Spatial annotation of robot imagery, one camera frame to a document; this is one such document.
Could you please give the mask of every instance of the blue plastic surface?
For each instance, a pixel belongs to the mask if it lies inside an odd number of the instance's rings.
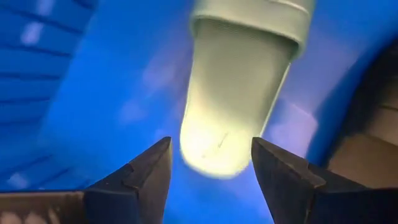
[[[38,13],[34,2],[46,1],[0,0],[0,8]],[[72,0],[52,2],[54,10],[39,22],[80,34],[91,9]],[[69,69],[38,139],[39,121],[9,124],[9,134],[0,127],[1,158],[17,164],[21,155],[33,153],[18,171],[0,175],[2,189],[84,187],[172,136],[165,223],[272,223],[252,166],[231,180],[208,179],[190,170],[178,151],[192,63],[192,6],[187,0],[103,0],[70,66],[63,55],[0,49],[0,73],[49,79]],[[264,137],[320,162],[363,71],[397,32],[397,1],[319,1],[307,50],[292,65]],[[39,43],[69,52],[56,42]],[[20,154],[5,150],[10,148]]]

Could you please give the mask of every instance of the black metal jaw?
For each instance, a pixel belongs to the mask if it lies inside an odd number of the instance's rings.
[[[81,191],[0,194],[0,223],[162,223],[172,163],[171,138]]]
[[[261,138],[252,161],[275,224],[398,223],[397,189],[368,189]]]

